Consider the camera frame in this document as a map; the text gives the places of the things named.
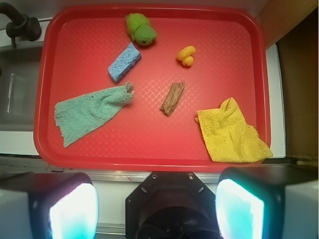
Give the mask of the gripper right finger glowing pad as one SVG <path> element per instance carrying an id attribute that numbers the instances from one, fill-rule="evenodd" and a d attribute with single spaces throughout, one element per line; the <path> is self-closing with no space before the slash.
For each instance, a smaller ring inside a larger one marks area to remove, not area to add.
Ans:
<path id="1" fill-rule="evenodd" d="M 219 177 L 215 207 L 225 239 L 317 239 L 318 168 L 228 167 Z"/>

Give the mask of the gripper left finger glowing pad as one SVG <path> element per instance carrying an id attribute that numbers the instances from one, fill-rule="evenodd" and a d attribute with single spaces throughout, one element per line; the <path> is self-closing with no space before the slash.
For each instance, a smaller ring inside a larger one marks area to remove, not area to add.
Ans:
<path id="1" fill-rule="evenodd" d="M 2 173 L 2 239 L 93 239 L 99 214 L 97 189 L 78 173 Z"/>

